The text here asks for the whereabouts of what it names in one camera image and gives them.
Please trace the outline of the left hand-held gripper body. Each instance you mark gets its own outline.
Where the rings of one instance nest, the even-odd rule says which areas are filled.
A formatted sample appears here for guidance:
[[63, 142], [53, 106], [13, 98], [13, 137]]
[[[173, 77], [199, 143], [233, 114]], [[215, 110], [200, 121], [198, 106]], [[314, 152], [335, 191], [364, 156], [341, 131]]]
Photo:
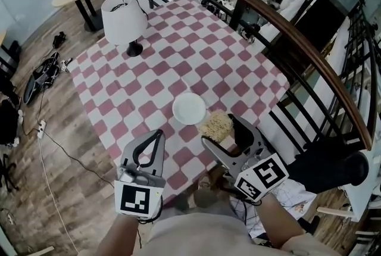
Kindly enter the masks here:
[[114, 181], [115, 210], [136, 218], [157, 218], [166, 181], [159, 176], [120, 166]]

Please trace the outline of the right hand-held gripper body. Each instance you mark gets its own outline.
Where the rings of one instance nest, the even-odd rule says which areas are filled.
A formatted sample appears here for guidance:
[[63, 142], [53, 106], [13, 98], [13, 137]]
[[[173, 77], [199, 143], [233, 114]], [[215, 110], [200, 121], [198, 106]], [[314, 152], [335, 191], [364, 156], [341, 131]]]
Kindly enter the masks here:
[[266, 148], [234, 158], [233, 175], [234, 187], [251, 201], [259, 201], [289, 177], [280, 157]]

